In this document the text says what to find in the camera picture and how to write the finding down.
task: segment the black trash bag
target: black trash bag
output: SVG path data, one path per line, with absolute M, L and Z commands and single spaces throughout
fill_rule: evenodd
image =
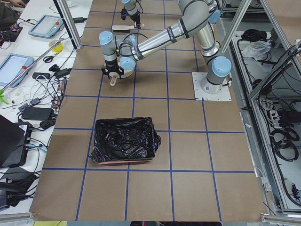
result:
M 249 29 L 246 30 L 242 35 L 241 38 L 244 40 L 248 40 L 250 42 L 255 41 L 267 41 L 267 33 L 265 31 L 259 31 L 256 29 Z
M 151 117 L 105 119 L 95 123 L 93 162 L 147 161 L 161 144 Z

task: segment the bin lined with black bag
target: bin lined with black bag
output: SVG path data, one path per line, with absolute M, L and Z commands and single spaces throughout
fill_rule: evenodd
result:
M 93 162 L 149 161 L 161 144 L 151 117 L 102 119 L 95 123 Z

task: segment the blue joint cap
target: blue joint cap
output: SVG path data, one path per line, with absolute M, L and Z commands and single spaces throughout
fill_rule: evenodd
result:
M 209 17 L 209 23 L 213 24 L 216 23 L 221 17 L 221 12 L 216 10 L 212 15 Z
M 99 43 L 104 46 L 109 44 L 114 38 L 112 32 L 101 32 L 99 34 Z
M 231 68 L 231 61 L 224 56 L 218 56 L 212 62 L 212 70 L 220 78 L 226 77 L 230 73 Z
M 121 57 L 120 58 L 120 66 L 124 70 L 132 70 L 136 66 L 136 61 L 129 57 Z
M 130 35 L 130 39 L 132 41 L 133 46 L 135 46 L 137 44 L 136 43 L 136 37 L 132 34 L 132 35 Z

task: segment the white plastic bag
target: white plastic bag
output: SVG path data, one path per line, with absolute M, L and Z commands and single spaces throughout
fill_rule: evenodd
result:
M 267 41 L 251 42 L 243 51 L 243 57 L 254 58 L 255 60 L 264 60 L 267 52 L 271 49 L 271 44 Z

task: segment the blue framed tablet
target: blue framed tablet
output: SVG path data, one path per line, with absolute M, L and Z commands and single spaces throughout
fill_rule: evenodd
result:
M 28 67 L 33 63 L 33 61 L 34 59 L 31 56 L 10 53 L 2 64 L 0 64 L 0 85 L 6 86 L 10 81 L 24 71 L 22 68 L 23 66 Z M 26 74 L 13 83 L 11 87 L 19 85 L 25 76 Z
M 58 16 L 44 15 L 42 18 L 28 31 L 29 35 L 51 38 L 63 25 L 63 20 Z

